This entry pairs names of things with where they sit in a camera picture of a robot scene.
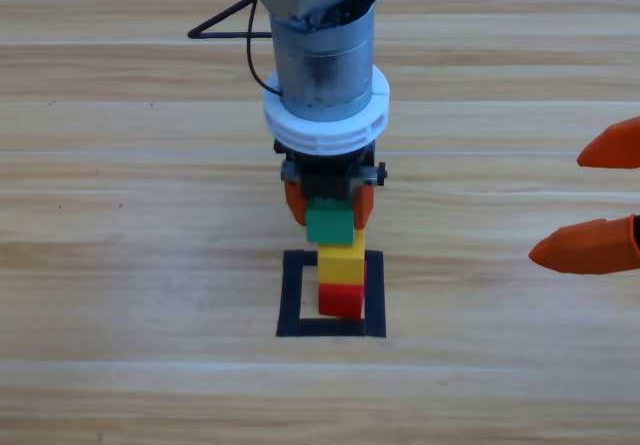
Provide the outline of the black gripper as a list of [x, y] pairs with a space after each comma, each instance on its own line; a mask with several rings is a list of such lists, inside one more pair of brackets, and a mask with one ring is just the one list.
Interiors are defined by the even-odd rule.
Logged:
[[[580, 153], [581, 167], [639, 168], [639, 117], [607, 127]], [[605, 275], [639, 268], [640, 216], [562, 227], [529, 253], [536, 264], [565, 274]]]
[[275, 153], [285, 156], [281, 179], [295, 221], [306, 225], [307, 200], [348, 201], [353, 194], [354, 227], [364, 229], [374, 208], [373, 187], [383, 186], [388, 177], [386, 164], [374, 163], [375, 146], [372, 142], [348, 153], [320, 156], [295, 151], [274, 140]]

